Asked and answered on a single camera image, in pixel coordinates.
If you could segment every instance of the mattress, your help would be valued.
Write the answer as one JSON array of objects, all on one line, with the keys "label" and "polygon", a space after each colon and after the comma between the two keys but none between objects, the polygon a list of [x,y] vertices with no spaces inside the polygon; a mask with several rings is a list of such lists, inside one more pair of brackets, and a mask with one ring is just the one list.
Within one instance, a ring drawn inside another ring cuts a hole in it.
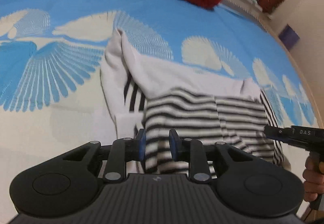
[{"label": "mattress", "polygon": [[114,28],[142,54],[227,77],[252,77],[280,126],[316,126],[301,81],[276,40],[228,6],[181,0],[0,0],[0,223],[15,215],[22,170],[116,129],[100,83]]}]

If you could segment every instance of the white wall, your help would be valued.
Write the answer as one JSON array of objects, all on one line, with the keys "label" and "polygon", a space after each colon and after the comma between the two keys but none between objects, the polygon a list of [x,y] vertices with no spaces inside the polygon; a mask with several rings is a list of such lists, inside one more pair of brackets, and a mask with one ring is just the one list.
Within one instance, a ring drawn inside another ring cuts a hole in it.
[{"label": "white wall", "polygon": [[271,26],[278,34],[287,24],[300,37],[291,55],[324,117],[324,0],[285,0],[274,12]]}]

